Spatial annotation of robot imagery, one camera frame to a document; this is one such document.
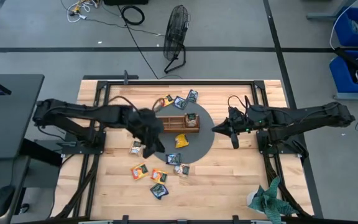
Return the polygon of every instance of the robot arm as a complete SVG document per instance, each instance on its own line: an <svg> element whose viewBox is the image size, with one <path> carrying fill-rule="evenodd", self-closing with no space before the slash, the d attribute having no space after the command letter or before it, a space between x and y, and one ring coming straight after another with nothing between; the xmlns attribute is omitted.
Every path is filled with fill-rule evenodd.
<svg viewBox="0 0 358 224"><path fill-rule="evenodd" d="M104 127L127 129L134 138L146 145L144 158L155 151L165 152L158 138L158 134L163 132L163 124L149 109L138 110L129 105L85 106L49 99L37 102L33 121L38 127L59 127L75 135L77 140L88 147L101 144L98 131L90 127L84 128L69 118L88 119L97 121Z"/></svg>
<svg viewBox="0 0 358 224"><path fill-rule="evenodd" d="M347 107L338 102L297 110L250 105L245 114L230 106L229 117L212 131L231 137L237 149L237 135L243 132L267 129L270 142L278 142L324 126L347 127L354 120Z"/></svg>

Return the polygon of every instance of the fan grille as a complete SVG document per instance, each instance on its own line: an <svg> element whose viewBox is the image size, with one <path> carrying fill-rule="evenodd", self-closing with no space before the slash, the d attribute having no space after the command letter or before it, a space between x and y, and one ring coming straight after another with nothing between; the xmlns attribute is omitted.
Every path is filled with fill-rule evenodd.
<svg viewBox="0 0 358 224"><path fill-rule="evenodd" d="M173 8L165 33L164 57L166 59L172 60L178 57L185 41L187 24L187 9L182 5Z"/></svg>

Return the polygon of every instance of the wooden tabletop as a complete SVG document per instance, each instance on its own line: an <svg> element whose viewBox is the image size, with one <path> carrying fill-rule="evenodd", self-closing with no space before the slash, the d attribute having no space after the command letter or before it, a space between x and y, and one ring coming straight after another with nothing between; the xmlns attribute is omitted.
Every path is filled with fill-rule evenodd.
<svg viewBox="0 0 358 224"><path fill-rule="evenodd" d="M93 105L97 80L83 80L78 94L79 104ZM286 107L280 80L265 80L269 106ZM111 87L111 96L122 95L138 108L151 108L157 98L170 94L186 98L190 89L198 92L197 103L211 115L214 124L228 116L227 99L231 95L252 100L250 87L244 85L119 85ZM114 104L127 104L117 99ZM242 108L232 98L231 106ZM83 126L89 121L77 120ZM247 195L259 184L267 188L264 161L258 151L255 132L239 136L240 148L233 149L229 137L215 134L214 142L202 159L190 164L188 177L173 173L155 156L148 159L129 155L131 134L125 129L106 129L106 148L99 160L91 219L119 220L129 215L131 220L230 220L239 215L242 220L266 219L264 214L247 207ZM61 169L55 191L52 216L62 210L78 185L82 155L71 158ZM301 161L294 154L280 155L287 189L303 209L313 214ZM130 168L144 162L149 171L154 168L168 172L169 195L157 200L150 188L155 184L150 174L134 180ZM83 196L81 214L85 208Z"/></svg>

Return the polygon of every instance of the potted plant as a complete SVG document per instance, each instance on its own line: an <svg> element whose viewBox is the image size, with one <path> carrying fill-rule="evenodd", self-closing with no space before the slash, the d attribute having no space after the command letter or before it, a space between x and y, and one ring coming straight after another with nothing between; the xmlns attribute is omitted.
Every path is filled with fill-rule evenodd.
<svg viewBox="0 0 358 224"><path fill-rule="evenodd" d="M248 207L255 209L257 212L263 212L273 224L281 224L281 215L296 214L296 211L288 202L277 199L277 187L280 183L280 178L276 177L270 184L268 190L264 190L259 186L258 191L250 194L252 198Z"/></svg>

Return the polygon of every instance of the blue storage bin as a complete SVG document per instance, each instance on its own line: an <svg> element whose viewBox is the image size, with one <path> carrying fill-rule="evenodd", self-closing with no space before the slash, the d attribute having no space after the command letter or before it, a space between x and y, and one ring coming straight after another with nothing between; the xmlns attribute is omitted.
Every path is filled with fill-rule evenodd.
<svg viewBox="0 0 358 224"><path fill-rule="evenodd" d="M343 46L358 47L358 33L353 31L352 23L358 21L358 8L350 8L338 20L335 31Z"/></svg>
<svg viewBox="0 0 358 224"><path fill-rule="evenodd" d="M358 58L358 51L346 51L350 56ZM329 68L333 75L338 93L358 93L358 84L354 83L346 62L341 57L336 57Z"/></svg>

